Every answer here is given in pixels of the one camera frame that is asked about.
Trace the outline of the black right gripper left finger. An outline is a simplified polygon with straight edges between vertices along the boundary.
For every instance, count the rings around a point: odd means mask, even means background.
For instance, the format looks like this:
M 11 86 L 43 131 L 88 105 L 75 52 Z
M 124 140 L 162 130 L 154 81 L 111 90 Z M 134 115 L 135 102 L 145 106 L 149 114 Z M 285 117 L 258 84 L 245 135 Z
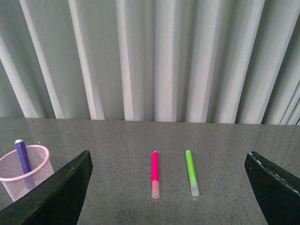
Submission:
M 76 225 L 93 164 L 83 151 L 50 178 L 0 212 L 2 225 Z

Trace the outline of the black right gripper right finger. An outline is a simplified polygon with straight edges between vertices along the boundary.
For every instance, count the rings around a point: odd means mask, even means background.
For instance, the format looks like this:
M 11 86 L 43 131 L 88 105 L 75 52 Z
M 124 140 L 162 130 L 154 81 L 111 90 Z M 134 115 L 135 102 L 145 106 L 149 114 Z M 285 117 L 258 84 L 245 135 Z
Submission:
M 300 179 L 257 152 L 247 154 L 245 170 L 269 225 L 300 223 Z

